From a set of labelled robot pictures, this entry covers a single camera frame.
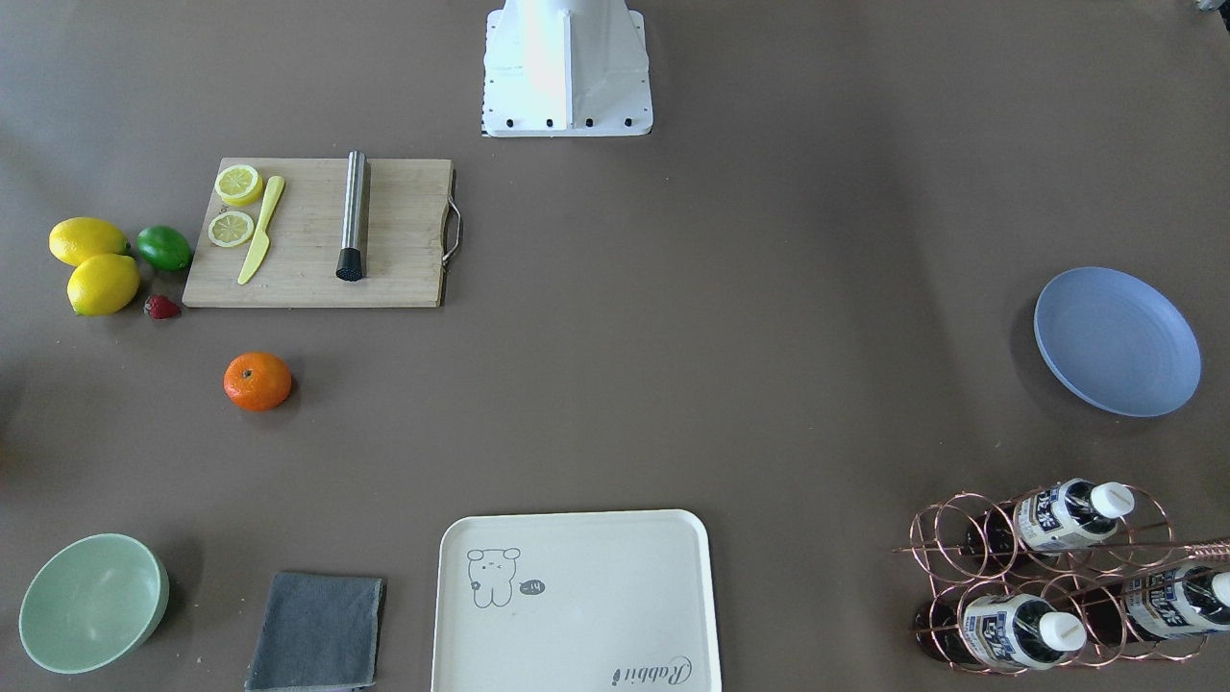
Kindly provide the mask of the orange fruit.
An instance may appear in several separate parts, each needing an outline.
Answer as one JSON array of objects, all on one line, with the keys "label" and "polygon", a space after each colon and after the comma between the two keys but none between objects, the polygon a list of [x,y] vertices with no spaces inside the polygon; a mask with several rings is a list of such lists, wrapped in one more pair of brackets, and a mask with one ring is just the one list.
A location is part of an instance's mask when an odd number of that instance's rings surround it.
[{"label": "orange fruit", "polygon": [[221,386],[230,402],[242,411],[272,411],[288,399],[293,372],[271,352],[245,352],[229,364]]}]

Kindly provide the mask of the blue plate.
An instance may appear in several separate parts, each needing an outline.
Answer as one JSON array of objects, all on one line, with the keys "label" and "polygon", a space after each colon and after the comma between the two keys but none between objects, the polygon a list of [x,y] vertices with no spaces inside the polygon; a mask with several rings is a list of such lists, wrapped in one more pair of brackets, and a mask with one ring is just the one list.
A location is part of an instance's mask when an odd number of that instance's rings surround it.
[{"label": "blue plate", "polygon": [[1202,381],[1200,347],[1183,313],[1125,272],[1085,265],[1053,277],[1034,304],[1032,329],[1050,374],[1098,411],[1168,415]]}]

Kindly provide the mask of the wooden cutting board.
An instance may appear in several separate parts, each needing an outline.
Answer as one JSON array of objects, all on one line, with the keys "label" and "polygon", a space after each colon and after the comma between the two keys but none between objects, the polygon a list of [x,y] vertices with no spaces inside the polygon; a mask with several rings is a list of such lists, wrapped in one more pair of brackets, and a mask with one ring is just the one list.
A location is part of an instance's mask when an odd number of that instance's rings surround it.
[{"label": "wooden cutting board", "polygon": [[200,234],[182,299],[202,309],[435,309],[442,304],[444,254],[455,166],[439,159],[371,159],[360,227],[364,277],[335,277],[341,254],[344,159],[246,159],[285,188],[271,219],[271,248],[247,284],[237,273],[246,246],[219,248]]}]

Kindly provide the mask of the cream rabbit tray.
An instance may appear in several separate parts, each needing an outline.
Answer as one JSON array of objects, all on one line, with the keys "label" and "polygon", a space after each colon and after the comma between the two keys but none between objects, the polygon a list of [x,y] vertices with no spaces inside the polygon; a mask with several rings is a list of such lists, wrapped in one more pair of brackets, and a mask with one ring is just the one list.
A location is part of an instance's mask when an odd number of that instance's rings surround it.
[{"label": "cream rabbit tray", "polygon": [[710,540],[685,509],[461,517],[430,690],[720,691]]}]

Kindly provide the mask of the yellow plastic knife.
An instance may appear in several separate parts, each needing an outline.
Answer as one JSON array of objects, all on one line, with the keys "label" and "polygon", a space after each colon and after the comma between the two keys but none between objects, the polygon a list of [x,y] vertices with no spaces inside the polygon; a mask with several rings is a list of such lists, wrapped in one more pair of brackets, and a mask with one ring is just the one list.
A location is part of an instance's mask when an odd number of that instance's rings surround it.
[{"label": "yellow plastic knife", "polygon": [[264,181],[263,195],[260,198],[258,222],[255,225],[255,235],[250,240],[250,248],[247,250],[241,270],[237,273],[236,283],[240,285],[248,284],[252,280],[252,277],[260,270],[260,265],[264,261],[264,254],[271,248],[268,229],[278,203],[280,203],[284,188],[285,179],[280,175],[274,175]]}]

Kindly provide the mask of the lemon slice lower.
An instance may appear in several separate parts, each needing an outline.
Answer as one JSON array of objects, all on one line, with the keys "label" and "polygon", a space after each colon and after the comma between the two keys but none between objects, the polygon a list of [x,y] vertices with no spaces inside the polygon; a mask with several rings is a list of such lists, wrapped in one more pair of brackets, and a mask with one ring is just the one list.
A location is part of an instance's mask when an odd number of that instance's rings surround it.
[{"label": "lemon slice lower", "polygon": [[228,210],[212,218],[207,236],[218,248],[237,248],[255,236],[256,222],[247,213]]}]

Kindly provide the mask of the lemon half upper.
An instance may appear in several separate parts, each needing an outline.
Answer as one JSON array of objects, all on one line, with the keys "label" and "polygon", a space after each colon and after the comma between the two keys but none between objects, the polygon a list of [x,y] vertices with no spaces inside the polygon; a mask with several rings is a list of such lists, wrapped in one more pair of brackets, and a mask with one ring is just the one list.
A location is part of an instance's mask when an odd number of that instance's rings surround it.
[{"label": "lemon half upper", "polygon": [[224,205],[240,209],[260,200],[264,191],[264,179],[255,166],[234,163],[216,175],[212,188]]}]

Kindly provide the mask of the grey folded cloth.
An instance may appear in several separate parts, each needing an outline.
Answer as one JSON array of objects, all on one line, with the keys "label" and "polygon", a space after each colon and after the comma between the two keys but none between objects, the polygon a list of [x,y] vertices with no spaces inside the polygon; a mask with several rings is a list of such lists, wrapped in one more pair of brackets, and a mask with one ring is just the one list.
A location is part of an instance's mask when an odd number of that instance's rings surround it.
[{"label": "grey folded cloth", "polygon": [[246,691],[359,691],[375,683],[385,580],[277,573]]}]

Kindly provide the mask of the red strawberry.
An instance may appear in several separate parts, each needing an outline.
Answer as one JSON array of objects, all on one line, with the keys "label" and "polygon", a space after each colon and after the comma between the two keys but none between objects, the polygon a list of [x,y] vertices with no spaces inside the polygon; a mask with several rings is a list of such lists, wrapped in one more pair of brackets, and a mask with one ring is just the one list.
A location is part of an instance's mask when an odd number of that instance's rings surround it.
[{"label": "red strawberry", "polygon": [[141,304],[141,311],[144,311],[150,320],[172,320],[177,318],[182,313],[180,304],[172,301],[167,295],[149,295],[145,302]]}]

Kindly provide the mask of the green lime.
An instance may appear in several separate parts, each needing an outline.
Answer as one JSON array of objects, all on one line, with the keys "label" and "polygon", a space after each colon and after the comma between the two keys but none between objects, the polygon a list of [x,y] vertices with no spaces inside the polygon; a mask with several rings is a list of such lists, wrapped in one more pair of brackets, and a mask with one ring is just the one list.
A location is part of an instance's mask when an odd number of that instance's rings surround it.
[{"label": "green lime", "polygon": [[187,270],[193,259],[192,245],[169,225],[150,225],[137,234],[137,253],[155,270]]}]

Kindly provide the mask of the bottle top in rack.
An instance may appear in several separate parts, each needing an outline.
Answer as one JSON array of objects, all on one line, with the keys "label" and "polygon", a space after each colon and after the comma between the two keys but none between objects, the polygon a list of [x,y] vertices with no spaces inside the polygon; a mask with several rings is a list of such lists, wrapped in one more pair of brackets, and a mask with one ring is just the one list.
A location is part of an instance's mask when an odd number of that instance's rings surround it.
[{"label": "bottle top in rack", "polygon": [[998,568],[1057,562],[1068,551],[1103,542],[1135,508],[1134,490],[1121,482],[1069,479],[1016,501],[1000,503],[966,530],[961,556]]}]

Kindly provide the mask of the yellow lemon lower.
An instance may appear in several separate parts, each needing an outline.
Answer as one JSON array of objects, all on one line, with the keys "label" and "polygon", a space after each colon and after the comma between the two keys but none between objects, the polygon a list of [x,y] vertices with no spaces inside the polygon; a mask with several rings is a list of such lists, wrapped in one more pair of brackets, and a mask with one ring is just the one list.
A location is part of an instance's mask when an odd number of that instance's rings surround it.
[{"label": "yellow lemon lower", "polygon": [[132,304],[140,286],[137,261],[128,254],[97,254],[81,262],[66,281],[76,315],[107,315]]}]

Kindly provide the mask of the yellow lemon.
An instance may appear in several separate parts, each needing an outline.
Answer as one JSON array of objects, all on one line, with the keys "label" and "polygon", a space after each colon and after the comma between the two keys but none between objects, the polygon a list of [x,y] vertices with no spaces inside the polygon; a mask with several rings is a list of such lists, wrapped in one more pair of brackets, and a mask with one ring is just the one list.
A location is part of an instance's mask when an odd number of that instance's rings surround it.
[{"label": "yellow lemon", "polygon": [[73,216],[53,225],[48,235],[50,254],[77,267],[100,254],[127,254],[132,245],[114,224],[96,216]]},{"label": "yellow lemon", "polygon": [[140,286],[137,261],[128,254],[97,254],[81,262],[66,281],[76,315],[107,315],[132,304]]}]

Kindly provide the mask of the green bowl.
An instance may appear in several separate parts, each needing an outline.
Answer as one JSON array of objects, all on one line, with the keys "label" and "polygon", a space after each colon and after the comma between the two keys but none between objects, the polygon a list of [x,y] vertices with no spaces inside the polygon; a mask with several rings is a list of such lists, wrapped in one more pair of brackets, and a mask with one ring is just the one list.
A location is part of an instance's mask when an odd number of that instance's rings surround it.
[{"label": "green bowl", "polygon": [[18,642],[52,674],[92,674],[157,629],[170,600],[157,556],[125,533],[75,540],[46,562],[18,608]]}]

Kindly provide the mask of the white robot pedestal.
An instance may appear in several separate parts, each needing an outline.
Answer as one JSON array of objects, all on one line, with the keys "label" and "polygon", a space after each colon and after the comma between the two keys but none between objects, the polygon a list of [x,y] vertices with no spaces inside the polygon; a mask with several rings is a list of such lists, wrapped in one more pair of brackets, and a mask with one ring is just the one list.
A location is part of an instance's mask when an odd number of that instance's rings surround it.
[{"label": "white robot pedestal", "polygon": [[645,17],[627,2],[506,1],[483,27],[483,136],[653,130]]}]

